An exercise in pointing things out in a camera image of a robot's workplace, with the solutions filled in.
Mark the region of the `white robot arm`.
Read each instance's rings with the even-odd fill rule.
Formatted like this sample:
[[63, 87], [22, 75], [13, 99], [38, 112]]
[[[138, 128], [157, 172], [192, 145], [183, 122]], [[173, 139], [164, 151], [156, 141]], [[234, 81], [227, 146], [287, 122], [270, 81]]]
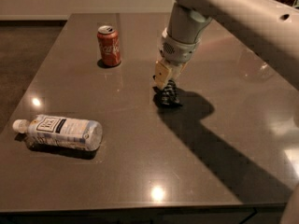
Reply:
[[162, 33], [155, 64], [157, 99], [178, 106], [175, 80], [196, 51], [200, 37], [216, 20], [299, 88], [298, 11], [274, 0], [175, 0]]

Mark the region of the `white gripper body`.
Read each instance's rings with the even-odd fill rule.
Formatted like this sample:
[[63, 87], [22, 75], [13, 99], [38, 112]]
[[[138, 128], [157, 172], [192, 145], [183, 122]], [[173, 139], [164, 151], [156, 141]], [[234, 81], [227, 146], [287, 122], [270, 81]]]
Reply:
[[167, 29], [162, 32], [158, 50], [163, 58], [173, 65], [187, 63], [195, 53], [201, 39], [197, 39], [191, 44], [177, 41], [170, 36]]

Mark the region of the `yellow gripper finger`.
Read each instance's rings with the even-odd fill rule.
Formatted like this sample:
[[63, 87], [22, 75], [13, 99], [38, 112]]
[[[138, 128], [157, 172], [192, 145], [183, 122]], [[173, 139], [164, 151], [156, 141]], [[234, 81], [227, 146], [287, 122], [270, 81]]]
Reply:
[[186, 65], [186, 63], [179, 65], [172, 64], [166, 59], [157, 61], [154, 74], [156, 87], [159, 90], [163, 90], [170, 80], [175, 81], [180, 76]]

